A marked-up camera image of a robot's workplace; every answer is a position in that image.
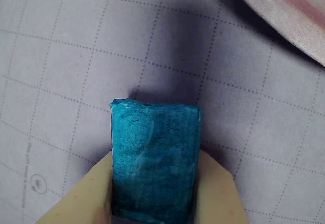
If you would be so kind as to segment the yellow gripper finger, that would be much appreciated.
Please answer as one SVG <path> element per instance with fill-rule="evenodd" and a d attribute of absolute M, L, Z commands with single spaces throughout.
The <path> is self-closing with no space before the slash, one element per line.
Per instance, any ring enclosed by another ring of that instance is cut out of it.
<path fill-rule="evenodd" d="M 111 196 L 109 152 L 38 223 L 111 223 Z"/>
<path fill-rule="evenodd" d="M 194 223 L 248 223 L 232 175 L 200 151 Z"/>

